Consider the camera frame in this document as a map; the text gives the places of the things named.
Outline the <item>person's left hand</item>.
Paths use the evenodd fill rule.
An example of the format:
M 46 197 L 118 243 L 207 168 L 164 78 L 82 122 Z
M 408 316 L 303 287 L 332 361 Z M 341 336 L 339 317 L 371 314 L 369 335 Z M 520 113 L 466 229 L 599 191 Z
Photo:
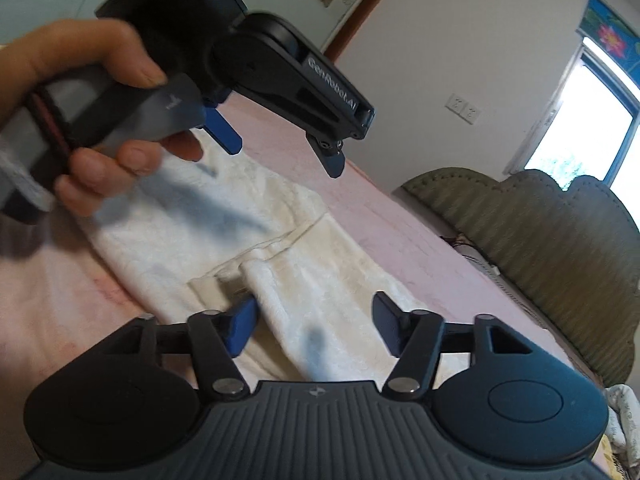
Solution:
M 94 64 L 103 65 L 116 81 L 134 88 L 151 89 L 167 81 L 129 24 L 111 18 L 57 21 L 1 49 L 1 121 L 7 122 L 40 82 Z M 189 131 L 158 143 L 128 141 L 113 158 L 80 148 L 70 155 L 70 172 L 56 179 L 55 195 L 76 216 L 89 217 L 107 198 L 154 174 L 166 152 L 189 162 L 203 157 L 200 142 Z

